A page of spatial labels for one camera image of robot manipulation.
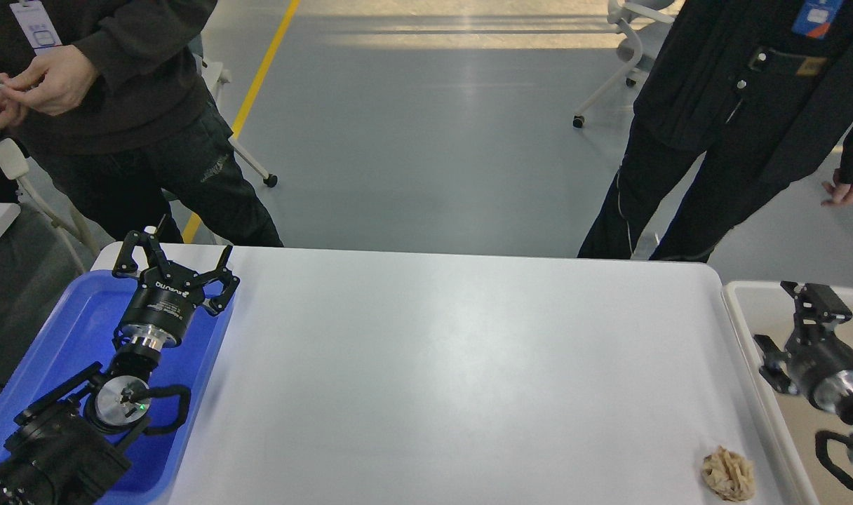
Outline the sweatshirt person left hand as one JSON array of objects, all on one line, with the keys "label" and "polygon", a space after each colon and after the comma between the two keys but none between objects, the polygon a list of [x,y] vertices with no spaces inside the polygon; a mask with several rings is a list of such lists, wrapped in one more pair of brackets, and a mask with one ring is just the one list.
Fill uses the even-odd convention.
[{"label": "sweatshirt person left hand", "polygon": [[99,76],[80,48],[67,45],[37,55],[18,76],[4,78],[0,92],[32,111],[55,117],[76,109]]}]

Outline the bystander right hand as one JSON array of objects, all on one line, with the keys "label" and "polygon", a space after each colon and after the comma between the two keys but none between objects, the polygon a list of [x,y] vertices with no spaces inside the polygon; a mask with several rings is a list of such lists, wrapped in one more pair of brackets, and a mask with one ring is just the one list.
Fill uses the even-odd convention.
[{"label": "bystander right hand", "polygon": [[821,182],[821,188],[826,192],[821,206],[839,208],[853,205],[853,184],[841,182],[840,176],[841,169],[836,168],[831,181]]}]

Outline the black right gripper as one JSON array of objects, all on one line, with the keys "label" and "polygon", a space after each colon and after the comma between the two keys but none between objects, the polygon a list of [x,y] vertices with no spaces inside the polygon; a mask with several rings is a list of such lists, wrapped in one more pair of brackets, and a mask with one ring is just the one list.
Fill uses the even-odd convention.
[{"label": "black right gripper", "polygon": [[763,353],[760,376],[777,393],[802,394],[814,408],[834,415],[853,415],[853,349],[835,330],[853,319],[851,309],[830,285],[782,281],[794,300],[794,330],[782,351],[767,335],[754,335]]}]

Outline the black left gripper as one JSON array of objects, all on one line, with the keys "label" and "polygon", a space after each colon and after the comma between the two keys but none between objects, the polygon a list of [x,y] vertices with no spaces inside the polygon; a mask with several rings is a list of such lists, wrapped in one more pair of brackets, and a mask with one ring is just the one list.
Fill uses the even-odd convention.
[{"label": "black left gripper", "polygon": [[[164,215],[155,227],[126,234],[112,267],[114,278],[137,279],[137,290],[115,330],[115,347],[136,343],[142,337],[157,339],[154,348],[182,345],[196,308],[203,307],[218,316],[228,307],[239,286],[239,278],[228,268],[234,247],[228,244],[212,271],[196,272],[176,262],[167,262],[159,232],[166,223]],[[135,249],[145,254],[147,268],[139,269]],[[207,285],[218,283],[221,291],[209,297]]]}]

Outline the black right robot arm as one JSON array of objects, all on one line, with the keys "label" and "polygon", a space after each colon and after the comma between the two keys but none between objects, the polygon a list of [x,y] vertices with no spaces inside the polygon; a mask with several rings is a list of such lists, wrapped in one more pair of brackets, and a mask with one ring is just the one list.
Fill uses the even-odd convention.
[{"label": "black right robot arm", "polygon": [[835,332],[853,313],[829,285],[782,281],[780,287],[794,301],[794,329],[783,347],[770,336],[753,336],[763,353],[759,374],[777,393],[804,397],[815,409],[851,427],[848,434],[817,431],[814,453],[821,466],[853,492],[853,477],[828,453],[828,442],[843,445],[853,466],[853,348]]}]

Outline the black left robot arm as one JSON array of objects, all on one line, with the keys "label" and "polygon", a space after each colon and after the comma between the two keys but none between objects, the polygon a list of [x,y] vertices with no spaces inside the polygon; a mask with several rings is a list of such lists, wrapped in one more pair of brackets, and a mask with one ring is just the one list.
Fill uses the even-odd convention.
[{"label": "black left robot arm", "polygon": [[86,273],[0,395],[0,504],[141,504],[173,479],[240,284],[130,232]]}]

